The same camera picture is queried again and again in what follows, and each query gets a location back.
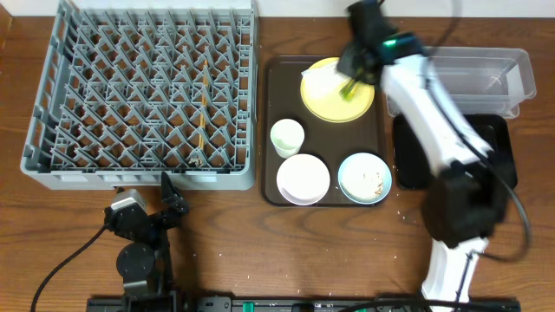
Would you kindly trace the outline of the white paper napkin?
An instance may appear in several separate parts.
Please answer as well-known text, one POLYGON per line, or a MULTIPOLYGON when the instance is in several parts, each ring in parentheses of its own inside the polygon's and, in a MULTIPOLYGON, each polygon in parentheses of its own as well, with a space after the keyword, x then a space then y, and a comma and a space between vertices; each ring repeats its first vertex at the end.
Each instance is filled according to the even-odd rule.
POLYGON ((338 61, 332 61, 318 68, 309 68, 302 73, 305 93, 312 98, 322 98, 330 93, 338 92, 350 80, 340 73, 338 61))

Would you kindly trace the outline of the light blue bowl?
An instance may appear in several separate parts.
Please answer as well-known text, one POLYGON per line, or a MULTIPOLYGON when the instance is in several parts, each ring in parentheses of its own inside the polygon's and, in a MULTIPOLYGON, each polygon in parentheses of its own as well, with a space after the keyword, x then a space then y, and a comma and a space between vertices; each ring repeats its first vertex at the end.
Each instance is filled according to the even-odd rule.
POLYGON ((337 179, 346 198, 359 205, 377 205, 389 194, 393 177, 387 163, 373 153, 354 153, 339 166, 337 179))

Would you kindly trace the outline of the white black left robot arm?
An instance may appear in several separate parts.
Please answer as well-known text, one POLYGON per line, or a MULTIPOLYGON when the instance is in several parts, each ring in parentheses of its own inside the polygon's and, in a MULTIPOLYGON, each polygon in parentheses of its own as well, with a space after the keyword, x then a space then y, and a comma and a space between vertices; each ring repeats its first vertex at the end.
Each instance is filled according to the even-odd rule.
POLYGON ((135 189, 120 189, 105 209, 107 229, 130 242, 118 255, 116 269, 132 298, 159 296, 174 285, 167 232, 181 226, 189 205, 166 172, 161 174, 160 195, 166 209, 153 214, 147 214, 147 202, 135 189))

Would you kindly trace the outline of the pale green cup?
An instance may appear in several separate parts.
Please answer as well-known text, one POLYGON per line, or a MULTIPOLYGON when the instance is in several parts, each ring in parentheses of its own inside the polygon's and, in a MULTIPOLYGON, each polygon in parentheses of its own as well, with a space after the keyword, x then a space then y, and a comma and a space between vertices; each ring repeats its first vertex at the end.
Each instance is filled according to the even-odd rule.
POLYGON ((277 154, 287 159, 300 151, 305 132, 296 120, 282 119, 271 127, 270 137, 277 154))

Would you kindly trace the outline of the white pink bowl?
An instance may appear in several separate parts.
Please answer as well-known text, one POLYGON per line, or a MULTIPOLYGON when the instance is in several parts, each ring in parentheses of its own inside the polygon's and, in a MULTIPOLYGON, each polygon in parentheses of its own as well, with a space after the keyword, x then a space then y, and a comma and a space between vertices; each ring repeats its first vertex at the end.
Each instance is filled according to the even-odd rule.
POLYGON ((313 205, 330 188, 330 172, 318 157, 297 154, 286 159, 277 171, 277 189, 294 205, 313 205))

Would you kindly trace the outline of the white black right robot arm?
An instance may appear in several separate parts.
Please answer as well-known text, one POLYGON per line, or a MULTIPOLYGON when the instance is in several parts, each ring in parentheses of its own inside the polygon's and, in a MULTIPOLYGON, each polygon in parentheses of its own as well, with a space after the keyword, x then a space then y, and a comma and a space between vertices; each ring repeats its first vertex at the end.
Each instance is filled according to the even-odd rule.
POLYGON ((428 161, 432 182, 421 208, 433 239, 421 294, 433 311, 469 301, 477 262, 505 214, 513 189, 508 163, 463 117, 437 75, 435 49, 402 33, 377 1, 347 8, 353 40, 337 69, 356 82, 378 85, 401 109, 428 161))

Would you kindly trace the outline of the green orange sauce packet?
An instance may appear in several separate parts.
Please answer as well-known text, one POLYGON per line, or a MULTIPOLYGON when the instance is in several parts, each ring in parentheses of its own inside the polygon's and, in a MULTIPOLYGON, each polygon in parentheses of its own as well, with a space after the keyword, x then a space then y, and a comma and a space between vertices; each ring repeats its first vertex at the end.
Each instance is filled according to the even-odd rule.
POLYGON ((358 80, 352 78, 345 83, 345 85, 340 90, 340 95, 345 101, 351 101, 356 93, 358 80))

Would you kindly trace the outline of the yellow round plate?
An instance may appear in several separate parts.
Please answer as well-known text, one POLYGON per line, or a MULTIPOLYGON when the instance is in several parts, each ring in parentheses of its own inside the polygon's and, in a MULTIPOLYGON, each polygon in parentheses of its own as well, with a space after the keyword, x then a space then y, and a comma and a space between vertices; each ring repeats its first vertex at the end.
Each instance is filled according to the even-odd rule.
MULTIPOLYGON (((309 68, 318 68, 332 61, 339 61, 339 58, 324 58, 315 62, 309 68)), ((361 117, 369 110, 375 98, 375 87, 358 82, 355 96, 351 101, 345 101, 341 97, 340 91, 330 93, 322 98, 312 98, 305 93, 302 76, 300 94, 304 105, 316 117, 328 122, 344 123, 361 117)))

